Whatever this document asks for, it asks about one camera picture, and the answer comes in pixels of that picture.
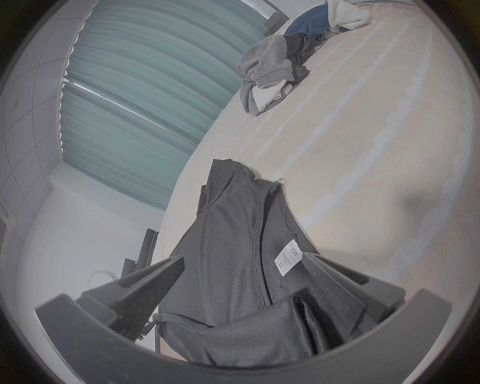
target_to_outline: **white cloth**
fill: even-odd
[[[290,92],[292,89],[292,84],[285,85],[287,81],[283,80],[277,85],[268,87],[268,88],[259,88],[254,86],[252,89],[253,99],[259,111],[265,109],[265,107],[270,104],[272,101],[278,100],[282,97],[281,89],[285,86],[284,92],[285,95]]]
[[[328,23],[332,31],[338,27],[354,30],[368,24],[370,12],[360,9],[348,0],[327,0],[328,2]]]

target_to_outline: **curtain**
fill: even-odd
[[[62,88],[63,160],[166,209],[178,175],[238,91],[233,70],[264,39],[241,0],[100,0]]]

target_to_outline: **green curtain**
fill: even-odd
[[[185,163],[240,87],[266,19],[241,0],[100,0],[62,89],[63,160],[165,209]]]

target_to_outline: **bed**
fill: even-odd
[[[329,39],[279,105],[253,117],[236,94],[178,178],[153,262],[195,220],[214,158],[278,180],[327,258],[425,287],[453,311],[424,364],[455,331],[480,276],[480,101],[450,44],[419,8],[362,4],[375,22]]]

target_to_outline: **white clothing tag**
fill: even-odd
[[[287,272],[293,268],[293,266],[301,260],[302,251],[300,250],[297,242],[292,240],[285,248],[278,254],[275,259],[275,265],[280,271],[282,276],[285,276]]]

